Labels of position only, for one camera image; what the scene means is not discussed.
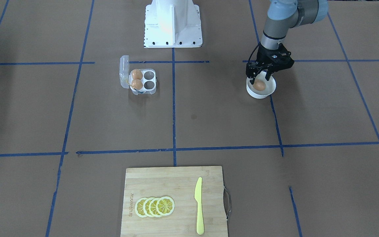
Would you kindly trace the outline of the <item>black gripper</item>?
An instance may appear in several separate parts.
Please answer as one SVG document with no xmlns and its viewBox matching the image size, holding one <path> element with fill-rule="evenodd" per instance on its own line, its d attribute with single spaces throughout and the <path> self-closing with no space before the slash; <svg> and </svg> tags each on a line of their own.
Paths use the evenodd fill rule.
<svg viewBox="0 0 379 237">
<path fill-rule="evenodd" d="M 246 63 L 246 76 L 253 86 L 255 78 L 261 72 L 266 72 L 265 79 L 269 81 L 273 73 L 290 69 L 294 65 L 291 52 L 282 43 L 278 43 L 278 48 L 270 50 L 259 43 L 251 52 Z"/>
</svg>

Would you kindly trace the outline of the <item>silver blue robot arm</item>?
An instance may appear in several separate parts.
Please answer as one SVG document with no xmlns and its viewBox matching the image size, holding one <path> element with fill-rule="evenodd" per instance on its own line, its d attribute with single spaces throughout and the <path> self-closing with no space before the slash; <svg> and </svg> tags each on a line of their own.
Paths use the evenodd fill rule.
<svg viewBox="0 0 379 237">
<path fill-rule="evenodd" d="M 245 74 L 250 85 L 254 85 L 261 72 L 265 72 L 265 79 L 269 81 L 273 73 L 290 69 L 294 60 L 283 45 L 289 29 L 319 22 L 327 13 L 326 0 L 271 0 L 260 42 L 246 64 Z M 257 58 L 252 63 L 254 52 Z"/>
</svg>

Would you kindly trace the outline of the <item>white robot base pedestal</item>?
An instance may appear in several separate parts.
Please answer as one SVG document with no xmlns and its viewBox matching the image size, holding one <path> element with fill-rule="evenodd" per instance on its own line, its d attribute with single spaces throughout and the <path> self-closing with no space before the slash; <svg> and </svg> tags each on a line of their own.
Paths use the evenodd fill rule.
<svg viewBox="0 0 379 237">
<path fill-rule="evenodd" d="M 153 0 L 145 7 L 145 48 L 203 45 L 200 8 L 192 0 Z"/>
</svg>

